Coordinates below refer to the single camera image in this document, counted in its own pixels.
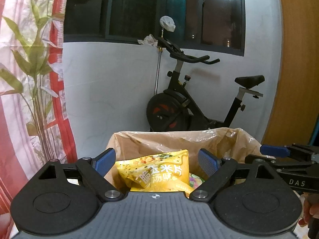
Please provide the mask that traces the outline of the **person's right hand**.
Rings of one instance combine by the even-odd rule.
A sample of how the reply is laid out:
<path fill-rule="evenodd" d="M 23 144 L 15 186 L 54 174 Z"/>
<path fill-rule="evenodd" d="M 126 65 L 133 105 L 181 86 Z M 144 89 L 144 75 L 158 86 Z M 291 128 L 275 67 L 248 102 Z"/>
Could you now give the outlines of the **person's right hand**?
<path fill-rule="evenodd" d="M 311 218 L 318 219 L 318 194 L 304 193 L 301 199 L 304 200 L 303 213 L 298 223 L 301 227 L 305 227 Z"/>

